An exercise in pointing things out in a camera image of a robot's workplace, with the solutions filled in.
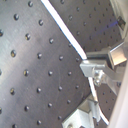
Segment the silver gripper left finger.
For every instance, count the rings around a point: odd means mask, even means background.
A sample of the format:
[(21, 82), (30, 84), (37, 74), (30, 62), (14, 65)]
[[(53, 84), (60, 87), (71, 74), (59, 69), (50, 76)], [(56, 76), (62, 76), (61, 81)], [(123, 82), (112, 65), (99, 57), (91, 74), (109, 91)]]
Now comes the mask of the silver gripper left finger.
[(95, 128), (101, 120), (99, 103), (89, 95), (63, 122), (63, 128)]

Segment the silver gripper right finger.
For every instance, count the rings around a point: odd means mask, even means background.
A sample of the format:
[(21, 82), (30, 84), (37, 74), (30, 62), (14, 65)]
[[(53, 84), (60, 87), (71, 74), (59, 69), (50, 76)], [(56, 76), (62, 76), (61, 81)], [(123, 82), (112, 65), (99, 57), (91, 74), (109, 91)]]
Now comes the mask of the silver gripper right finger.
[(122, 82), (124, 75), (124, 68), (116, 66), (126, 60), (128, 60), (128, 42), (121, 42), (101, 51), (88, 52), (80, 68), (85, 77), (93, 79), (96, 86), (106, 83), (109, 87), (114, 87), (116, 83)]

